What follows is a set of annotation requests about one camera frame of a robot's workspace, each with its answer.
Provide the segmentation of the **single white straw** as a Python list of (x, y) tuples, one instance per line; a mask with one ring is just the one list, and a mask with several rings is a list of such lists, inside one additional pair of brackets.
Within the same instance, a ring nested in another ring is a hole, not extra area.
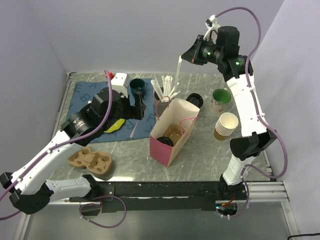
[(176, 69), (176, 75), (175, 75), (175, 80), (174, 80), (173, 91), (176, 91), (177, 86), (178, 86), (178, 80), (179, 80), (179, 74), (180, 74), (180, 70), (181, 70), (181, 65), (182, 65), (182, 56), (180, 55), (178, 57), (178, 63), (177, 63), (177, 69)]

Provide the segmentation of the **pink paper gift bag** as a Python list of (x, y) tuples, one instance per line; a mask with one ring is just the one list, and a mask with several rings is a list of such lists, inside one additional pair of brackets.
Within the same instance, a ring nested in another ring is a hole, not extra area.
[(181, 98), (170, 101), (149, 136), (149, 155), (169, 167), (189, 139), (200, 108)]

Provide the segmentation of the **black plastic cup lid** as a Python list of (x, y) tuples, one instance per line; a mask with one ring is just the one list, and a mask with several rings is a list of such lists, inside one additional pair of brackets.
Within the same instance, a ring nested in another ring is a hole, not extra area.
[(162, 144), (165, 144), (165, 145), (168, 145), (168, 146), (171, 146), (171, 147), (174, 146), (174, 142), (167, 136), (158, 137), (157, 140)]

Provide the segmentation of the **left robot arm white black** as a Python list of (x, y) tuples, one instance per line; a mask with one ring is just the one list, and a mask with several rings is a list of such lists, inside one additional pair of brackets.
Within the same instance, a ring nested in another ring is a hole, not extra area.
[(140, 92), (134, 94), (134, 101), (131, 105), (130, 99), (116, 90), (102, 89), (61, 125), (51, 142), (30, 162), (13, 173), (2, 173), (0, 183), (10, 193), (13, 207), (31, 215), (56, 200), (79, 197), (94, 201), (101, 190), (90, 174), (71, 180), (48, 178), (66, 159), (99, 138), (117, 120), (142, 120), (146, 105)]

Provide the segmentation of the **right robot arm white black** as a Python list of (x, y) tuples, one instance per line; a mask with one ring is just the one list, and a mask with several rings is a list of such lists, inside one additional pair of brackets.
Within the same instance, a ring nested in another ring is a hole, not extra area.
[(227, 169), (219, 179), (219, 195), (230, 199), (242, 185), (242, 169), (276, 140), (276, 136), (259, 120), (262, 115), (248, 56), (239, 54), (240, 32), (234, 26), (212, 26), (198, 35), (181, 58), (195, 65), (212, 63), (223, 75), (237, 108), (241, 137), (230, 140), (232, 152)]

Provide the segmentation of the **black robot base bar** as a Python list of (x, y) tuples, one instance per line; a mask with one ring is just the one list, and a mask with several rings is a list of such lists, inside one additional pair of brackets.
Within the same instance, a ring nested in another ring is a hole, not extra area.
[(243, 184), (224, 187), (218, 181), (99, 181), (98, 197), (71, 197), (72, 203), (102, 203), (103, 213), (122, 211), (123, 204), (109, 196), (122, 199), (128, 211), (195, 210), (215, 211), (216, 202), (247, 198)]

